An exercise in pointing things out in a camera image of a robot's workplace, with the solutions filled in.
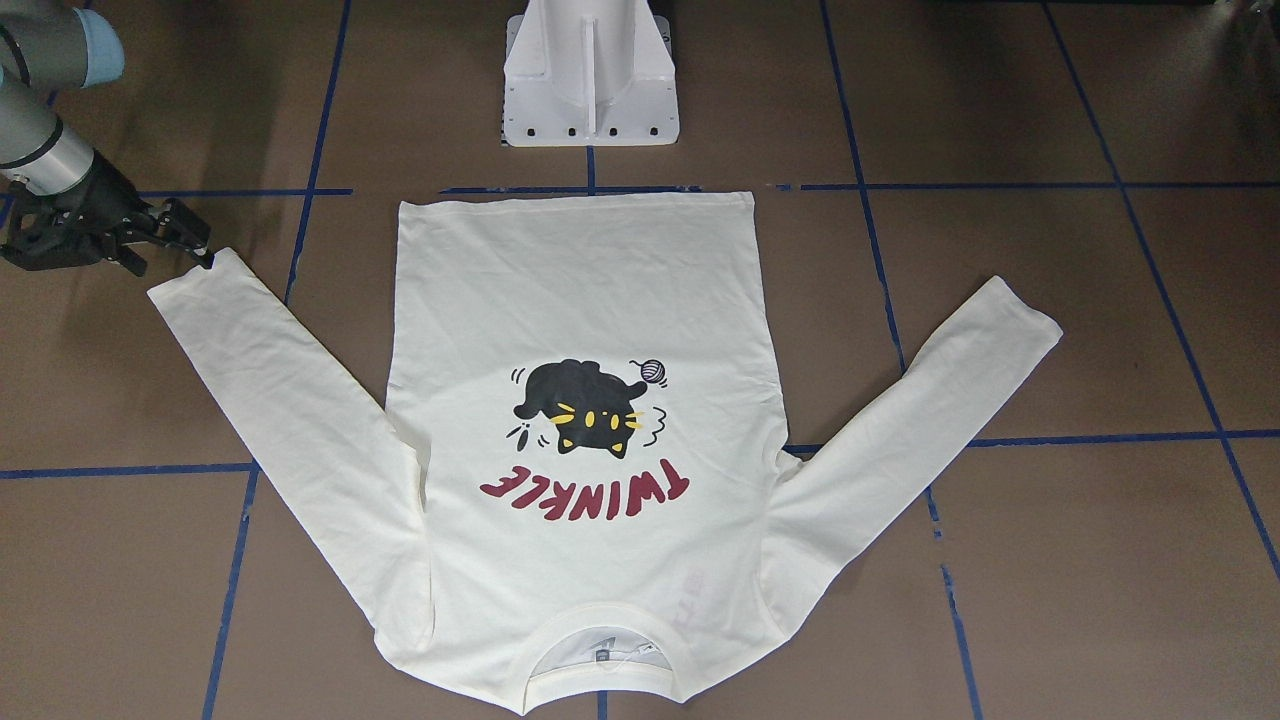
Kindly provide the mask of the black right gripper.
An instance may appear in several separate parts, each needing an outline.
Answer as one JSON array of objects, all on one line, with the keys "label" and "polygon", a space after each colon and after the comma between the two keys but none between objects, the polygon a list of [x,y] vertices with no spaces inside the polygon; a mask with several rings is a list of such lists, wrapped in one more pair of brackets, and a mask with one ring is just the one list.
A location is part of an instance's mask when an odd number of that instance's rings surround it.
[{"label": "black right gripper", "polygon": [[32,193],[13,181],[14,201],[3,259],[28,270],[87,266],[113,261],[134,277],[145,277],[148,263],[131,245],[156,243],[184,252],[211,269],[210,225],[179,199],[152,208],[100,151],[83,179],[63,193]]}]

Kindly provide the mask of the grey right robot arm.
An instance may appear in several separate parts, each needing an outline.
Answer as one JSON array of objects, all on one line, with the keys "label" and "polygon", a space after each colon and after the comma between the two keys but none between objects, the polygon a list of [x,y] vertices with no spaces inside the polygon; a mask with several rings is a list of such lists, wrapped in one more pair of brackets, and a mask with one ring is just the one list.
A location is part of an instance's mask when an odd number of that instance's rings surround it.
[{"label": "grey right robot arm", "polygon": [[1,169],[12,196],[5,261],[27,272],[114,263],[143,275],[152,243],[211,268],[209,224],[178,199],[134,184],[49,105],[49,95],[119,79],[122,41],[92,9],[5,1],[1,9]]}]

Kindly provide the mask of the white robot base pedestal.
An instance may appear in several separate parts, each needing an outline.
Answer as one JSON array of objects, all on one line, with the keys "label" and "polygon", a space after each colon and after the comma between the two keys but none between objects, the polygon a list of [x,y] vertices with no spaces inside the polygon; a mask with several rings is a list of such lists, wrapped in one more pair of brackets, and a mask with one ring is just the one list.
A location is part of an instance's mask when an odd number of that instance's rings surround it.
[{"label": "white robot base pedestal", "polygon": [[503,72],[512,147],[678,140],[669,23],[648,1],[530,1],[506,23]]}]

